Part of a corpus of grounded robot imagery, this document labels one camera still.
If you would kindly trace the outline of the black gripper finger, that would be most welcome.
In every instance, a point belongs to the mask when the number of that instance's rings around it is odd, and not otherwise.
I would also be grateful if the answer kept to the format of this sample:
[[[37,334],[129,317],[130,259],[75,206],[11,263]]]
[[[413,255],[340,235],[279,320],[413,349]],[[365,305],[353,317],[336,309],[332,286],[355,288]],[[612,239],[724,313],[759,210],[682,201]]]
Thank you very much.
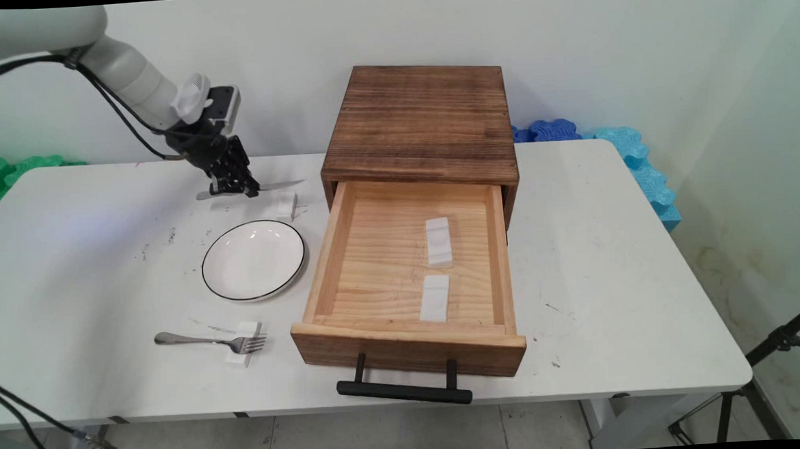
[[[227,140],[227,168],[230,171],[231,191],[239,195],[255,198],[261,190],[261,185],[254,179],[250,166],[250,159],[247,157],[239,137],[233,135]]]
[[[212,197],[238,195],[241,192],[239,170],[232,158],[216,159],[209,168],[209,194]]]

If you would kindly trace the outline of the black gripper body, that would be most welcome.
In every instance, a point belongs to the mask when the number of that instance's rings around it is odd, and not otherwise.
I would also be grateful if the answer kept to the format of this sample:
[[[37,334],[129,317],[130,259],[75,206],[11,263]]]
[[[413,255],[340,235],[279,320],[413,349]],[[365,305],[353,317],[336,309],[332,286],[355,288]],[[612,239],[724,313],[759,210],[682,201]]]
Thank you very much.
[[[165,143],[207,175],[229,174],[234,167],[223,128],[225,124],[220,120],[200,120],[189,125],[179,121],[165,134]]]

